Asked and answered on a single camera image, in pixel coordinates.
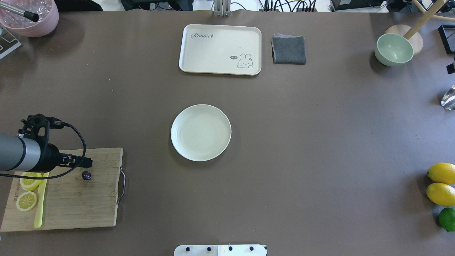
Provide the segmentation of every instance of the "lemon slice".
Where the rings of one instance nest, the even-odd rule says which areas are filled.
[[[31,172],[24,172],[22,176],[27,177],[41,177],[41,173],[31,173]],[[36,189],[38,185],[41,183],[40,179],[25,179],[21,178],[20,180],[20,187],[26,191],[31,191]]]
[[[20,211],[28,211],[32,209],[36,202],[38,201],[38,197],[33,191],[27,191],[22,193],[16,201],[16,207]]]

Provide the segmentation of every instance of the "gray cloth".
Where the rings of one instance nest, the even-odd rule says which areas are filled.
[[[273,62],[305,65],[305,38],[303,36],[272,36]]]

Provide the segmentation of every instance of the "wooden cutting board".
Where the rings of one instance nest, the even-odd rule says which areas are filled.
[[[63,150],[61,153],[82,155],[82,150]],[[123,156],[122,148],[87,149],[86,157],[93,160],[88,169],[76,168],[69,174],[47,182],[43,207],[43,224],[33,227],[36,206],[27,212],[16,208],[17,197],[24,193],[19,179],[13,178],[0,231],[29,231],[115,226],[117,220],[117,187]],[[68,168],[57,167],[49,176]],[[83,180],[82,172],[91,173]],[[33,190],[39,197],[38,188]]]

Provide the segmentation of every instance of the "purple fruit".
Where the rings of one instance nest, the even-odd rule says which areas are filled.
[[[91,179],[91,173],[89,173],[87,171],[82,172],[82,178],[85,180]]]

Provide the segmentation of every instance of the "white plate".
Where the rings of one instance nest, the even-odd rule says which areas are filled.
[[[256,27],[189,24],[183,30],[178,65],[185,72],[257,75],[261,37]]]
[[[172,123],[171,140],[183,157],[192,161],[207,161],[226,149],[231,133],[231,123],[221,110],[199,104],[177,115]]]

